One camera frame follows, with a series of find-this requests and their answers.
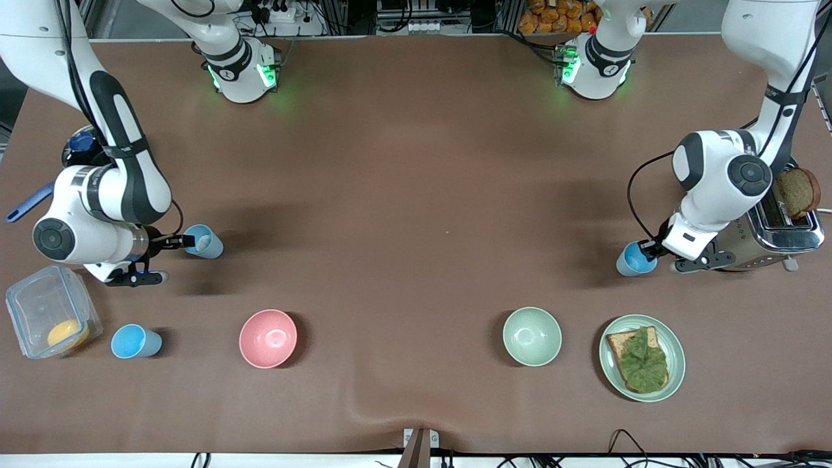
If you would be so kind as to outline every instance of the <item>brown tablecloth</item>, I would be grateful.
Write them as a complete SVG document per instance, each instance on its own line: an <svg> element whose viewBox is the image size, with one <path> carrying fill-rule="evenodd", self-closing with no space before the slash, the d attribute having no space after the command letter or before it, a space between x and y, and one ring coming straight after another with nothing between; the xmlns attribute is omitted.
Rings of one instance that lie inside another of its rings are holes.
<svg viewBox="0 0 832 468"><path fill-rule="evenodd" d="M828 247L796 274L615 271L641 238L624 197L632 170L759 110L763 72L719 37L645 38L604 102L556 89L507 38L298 42L280 90L244 106L212 92L187 43L96 50L186 222L217 230L225 254L157 257L162 286L85 276L105 331L66 358L21 356L0 314L0 451L366 451L400 445L409 426L476 452L604 451L619 427L648 451L832 446ZM3 210L58 174L83 123L29 93L0 167ZM832 181L814 98L794 154ZM653 228L682 195L667 162L634 192ZM45 210L0 227L0 288L48 264L30 238ZM508 311L528 305L563 329L543 368L502 349ZM302 337L268 371L237 346L265 308L290 311ZM634 312L685 349L685 381L661 403L624 399L598 369L600 331ZM110 353L130 322L162 330L161 357Z"/></svg>

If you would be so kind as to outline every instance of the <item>plate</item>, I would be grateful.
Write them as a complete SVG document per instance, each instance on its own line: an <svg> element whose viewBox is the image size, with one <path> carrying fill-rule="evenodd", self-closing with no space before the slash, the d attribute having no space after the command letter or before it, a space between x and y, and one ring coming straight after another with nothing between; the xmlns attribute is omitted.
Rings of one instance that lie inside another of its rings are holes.
<svg viewBox="0 0 832 468"><path fill-rule="evenodd" d="M656 328L656 334L659 337L659 347L667 355L667 372L670 376L670 380L664 388L652 393L637 393L626 387L624 378L616 366L616 358L612 354L610 343L607 341L607 335L621 333L622 331L638 330L643 326L654 326ZM607 380L610 381L612 386L616 387L616 390L620 391L622 395L635 401L655 403L665 400L679 390L682 380L685 379L685 352L681 349L679 338L676 338L676 335L673 334L673 331L667 325L650 316L632 314L618 317L612 321L601 335L601 343L598 346L598 357L601 360L601 369L604 371L604 375L607 376Z"/></svg>

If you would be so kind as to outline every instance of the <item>silver toaster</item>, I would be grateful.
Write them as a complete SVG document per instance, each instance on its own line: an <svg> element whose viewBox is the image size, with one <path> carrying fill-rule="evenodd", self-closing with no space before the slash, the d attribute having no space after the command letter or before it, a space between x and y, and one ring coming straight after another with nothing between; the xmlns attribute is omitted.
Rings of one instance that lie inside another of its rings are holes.
<svg viewBox="0 0 832 468"><path fill-rule="evenodd" d="M723 271L749 271L775 263L782 263L786 271L797 271L795 257L824 242L818 213L812 211L793 220L780 208L777 193L772 187L760 203L716 237L717 249L736 257Z"/></svg>

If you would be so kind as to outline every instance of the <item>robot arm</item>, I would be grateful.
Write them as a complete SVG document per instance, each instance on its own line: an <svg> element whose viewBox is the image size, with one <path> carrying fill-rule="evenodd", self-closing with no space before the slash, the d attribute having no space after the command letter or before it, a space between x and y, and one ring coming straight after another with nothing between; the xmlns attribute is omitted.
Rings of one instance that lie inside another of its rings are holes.
<svg viewBox="0 0 832 468"><path fill-rule="evenodd" d="M574 48L572 63L559 69L560 82L587 99L610 97L626 78L630 57L647 29L641 9L665 0L597 0L603 11L597 30L582 32L566 43Z"/></svg>
<svg viewBox="0 0 832 468"><path fill-rule="evenodd" d="M208 62L217 89L232 102L253 102L276 89L277 65L272 46L243 38L229 13L243 0L137 0L187 33Z"/></svg>
<svg viewBox="0 0 832 468"><path fill-rule="evenodd" d="M110 147L115 167L83 182L84 205L102 220L150 224L171 204L171 189L153 160L124 89L90 48L74 2L72 55L91 117ZM62 12L53 0L0 0L0 57L32 89L81 109L68 72Z"/></svg>
<svg viewBox="0 0 832 468"><path fill-rule="evenodd" d="M126 271L135 273L136 261L171 248L167 239L154 241L160 234L148 226L167 212L171 189L124 89L93 53L74 1L0 0L0 11L0 56L9 70L82 110L111 162L61 171L52 204L34 227L35 245L44 256L83 264L99 280L118 283Z"/></svg>
<svg viewBox="0 0 832 468"><path fill-rule="evenodd" d="M811 84L815 13L820 2L730 0L722 37L737 56L764 68L768 87L748 130L693 132L673 154L676 180L687 191L655 239L640 244L648 260L673 253L691 261L714 237L769 191L791 158L791 141ZM788 29L771 34L787 19ZM706 265L705 268L718 267Z"/></svg>

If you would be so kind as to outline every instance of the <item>plastic cup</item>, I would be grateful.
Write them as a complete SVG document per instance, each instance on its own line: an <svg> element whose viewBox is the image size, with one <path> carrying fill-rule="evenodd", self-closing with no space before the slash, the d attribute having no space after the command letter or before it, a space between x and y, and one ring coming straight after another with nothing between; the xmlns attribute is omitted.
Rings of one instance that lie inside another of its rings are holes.
<svg viewBox="0 0 832 468"><path fill-rule="evenodd" d="M153 356L160 348L161 336L135 323L119 328L110 342L112 354L121 359Z"/></svg>
<svg viewBox="0 0 832 468"><path fill-rule="evenodd" d="M196 246L185 247L185 251L191 255L201 256L202 258L217 258L222 254L222 241L208 226L195 224L185 229L185 235L193 236L196 239Z"/></svg>
<svg viewBox="0 0 832 468"><path fill-rule="evenodd" d="M655 258L647 260L638 248L638 242L630 242L618 256L616 269L623 276L639 276L653 271L657 264L658 260Z"/></svg>

